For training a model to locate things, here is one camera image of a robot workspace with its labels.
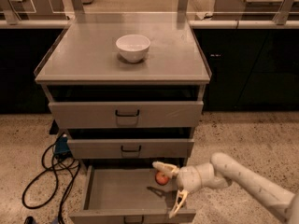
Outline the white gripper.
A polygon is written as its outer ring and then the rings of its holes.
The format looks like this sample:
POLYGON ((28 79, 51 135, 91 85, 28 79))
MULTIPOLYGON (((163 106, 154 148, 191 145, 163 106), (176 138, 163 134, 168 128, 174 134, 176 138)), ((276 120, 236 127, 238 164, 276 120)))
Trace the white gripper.
POLYGON ((214 168, 210 163, 196 166, 185 166, 178 168, 171 163, 154 161, 152 166, 172 179, 177 177, 178 192, 169 217, 174 217, 185 204, 189 193, 194 193, 202 188, 210 188, 214 181, 214 168))

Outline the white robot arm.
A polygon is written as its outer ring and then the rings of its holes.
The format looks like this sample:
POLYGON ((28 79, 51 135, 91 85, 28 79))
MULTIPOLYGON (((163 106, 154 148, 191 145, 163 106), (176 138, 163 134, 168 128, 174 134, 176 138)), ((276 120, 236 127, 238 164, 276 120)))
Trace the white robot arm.
POLYGON ((178 192, 169 217, 177 215, 187 197, 202 188, 224 189, 236 182, 282 224, 299 224, 299 194, 282 188, 224 153, 214 153, 210 161, 178 168, 154 161, 152 166, 170 179, 177 180, 178 192))

